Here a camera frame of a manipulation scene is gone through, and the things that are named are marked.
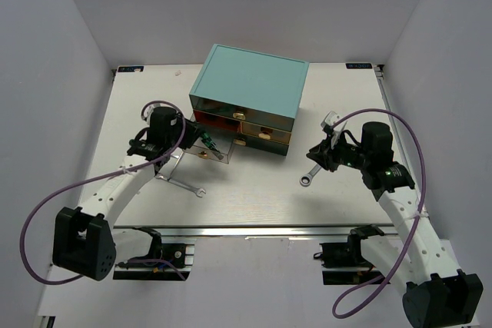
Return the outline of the large green-handled screwdriver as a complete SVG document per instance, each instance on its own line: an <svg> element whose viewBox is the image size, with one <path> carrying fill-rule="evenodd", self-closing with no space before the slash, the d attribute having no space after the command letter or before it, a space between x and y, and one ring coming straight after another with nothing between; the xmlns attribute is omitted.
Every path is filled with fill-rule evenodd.
<svg viewBox="0 0 492 328"><path fill-rule="evenodd" d="M185 155L184 151L180 152L179 154L171 155L171 162L172 162L173 166L172 166L172 169L170 170L170 172L168 174L169 177L173 177L173 174L176 171L176 169L178 168L178 165L181 163L184 155Z"/></svg>

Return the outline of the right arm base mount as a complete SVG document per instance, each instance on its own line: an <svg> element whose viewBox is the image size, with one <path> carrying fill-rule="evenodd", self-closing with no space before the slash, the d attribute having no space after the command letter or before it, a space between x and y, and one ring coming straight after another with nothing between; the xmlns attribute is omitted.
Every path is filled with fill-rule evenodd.
<svg viewBox="0 0 492 328"><path fill-rule="evenodd" d="M321 262L325 286L356 286L374 278L372 284L380 284L384 276L361 254L361 241L370 237L384 236L385 232L375 225L351 229L344 242L320 244L321 250L313 255Z"/></svg>

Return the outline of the silver ratcheting ring wrench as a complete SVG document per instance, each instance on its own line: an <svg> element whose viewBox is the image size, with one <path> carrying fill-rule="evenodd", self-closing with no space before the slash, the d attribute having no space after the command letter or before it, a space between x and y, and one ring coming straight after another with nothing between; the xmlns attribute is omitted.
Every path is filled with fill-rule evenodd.
<svg viewBox="0 0 492 328"><path fill-rule="evenodd" d="M302 187L309 187L316 176L316 174L322 169L319 164L314 165L306 174L300 177L300 185Z"/></svg>

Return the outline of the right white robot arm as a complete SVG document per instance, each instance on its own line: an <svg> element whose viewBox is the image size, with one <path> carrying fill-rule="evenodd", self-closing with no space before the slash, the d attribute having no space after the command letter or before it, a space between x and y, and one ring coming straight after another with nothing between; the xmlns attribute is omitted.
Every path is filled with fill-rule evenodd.
<svg viewBox="0 0 492 328"><path fill-rule="evenodd" d="M366 188L391 219L403 245L400 250L375 226L354 228L347 240L348 259L373 264L401 295L413 327L447 327L470 323L484 291L475 273L462 271L417 203L415 183L407 168L394 160L393 135L387 124L367 122L361 142L324 123L326 138L307 153L318 167L340 166L361 172Z"/></svg>

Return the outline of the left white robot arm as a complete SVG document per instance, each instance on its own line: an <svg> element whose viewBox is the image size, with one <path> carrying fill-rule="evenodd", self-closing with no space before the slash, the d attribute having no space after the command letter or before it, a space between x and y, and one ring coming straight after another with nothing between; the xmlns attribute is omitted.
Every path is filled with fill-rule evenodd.
<svg viewBox="0 0 492 328"><path fill-rule="evenodd" d="M178 148L203 139L198 123L171 107L152 108L148 125L129 141L120 168L86 201L63 207L55 218L52 262L93 280L103 280L113 267L177 270L166 257L161 235L149 227L114 230L116 220L138 192L168 163Z"/></svg>

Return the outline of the small black-green precision screwdriver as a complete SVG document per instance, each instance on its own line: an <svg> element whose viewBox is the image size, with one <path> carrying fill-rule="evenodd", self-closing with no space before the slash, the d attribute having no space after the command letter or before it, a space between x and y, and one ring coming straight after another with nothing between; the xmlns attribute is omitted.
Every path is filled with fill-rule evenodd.
<svg viewBox="0 0 492 328"><path fill-rule="evenodd" d="M212 152L212 154L218 159L222 160L224 155L218 149L216 143L214 141L204 141L204 145Z"/></svg>

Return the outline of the silver open-end combination wrench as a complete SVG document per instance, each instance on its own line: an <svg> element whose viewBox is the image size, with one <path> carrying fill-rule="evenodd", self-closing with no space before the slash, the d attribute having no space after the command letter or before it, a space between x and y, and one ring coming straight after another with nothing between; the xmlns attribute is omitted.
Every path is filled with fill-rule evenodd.
<svg viewBox="0 0 492 328"><path fill-rule="evenodd" d="M177 181L174 178L169 178L164 176L163 174L156 174L155 178L167 182L169 184L173 184L174 186L180 187L181 189L187 190L195 194L196 197L202 198L204 195L206 195L206 190L202 187L195 187L190 184L186 184L181 181Z"/></svg>

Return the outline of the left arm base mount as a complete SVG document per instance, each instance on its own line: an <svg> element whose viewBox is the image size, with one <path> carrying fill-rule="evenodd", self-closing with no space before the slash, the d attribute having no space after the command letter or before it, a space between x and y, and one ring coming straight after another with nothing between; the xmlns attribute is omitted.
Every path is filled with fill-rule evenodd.
<svg viewBox="0 0 492 328"><path fill-rule="evenodd" d="M191 274L195 239L167 236L149 227L113 233L116 247L114 280L179 281Z"/></svg>

